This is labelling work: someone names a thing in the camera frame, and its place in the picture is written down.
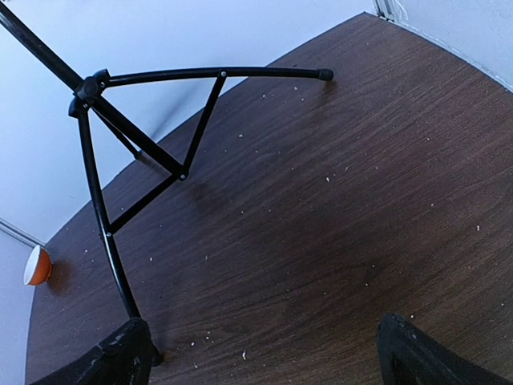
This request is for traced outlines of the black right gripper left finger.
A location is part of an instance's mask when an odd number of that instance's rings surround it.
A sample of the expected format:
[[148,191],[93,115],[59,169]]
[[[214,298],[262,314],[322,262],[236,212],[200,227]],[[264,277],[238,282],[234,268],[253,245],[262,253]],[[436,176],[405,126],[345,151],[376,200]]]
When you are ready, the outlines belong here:
[[153,344],[148,324],[131,318],[65,367],[37,384],[147,384]]

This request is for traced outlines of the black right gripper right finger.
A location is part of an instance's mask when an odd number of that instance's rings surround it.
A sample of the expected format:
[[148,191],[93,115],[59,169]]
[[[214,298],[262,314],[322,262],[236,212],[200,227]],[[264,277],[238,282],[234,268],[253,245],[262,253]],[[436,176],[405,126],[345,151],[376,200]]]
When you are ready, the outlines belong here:
[[398,314],[378,325],[384,384],[508,384],[509,381],[446,349]]

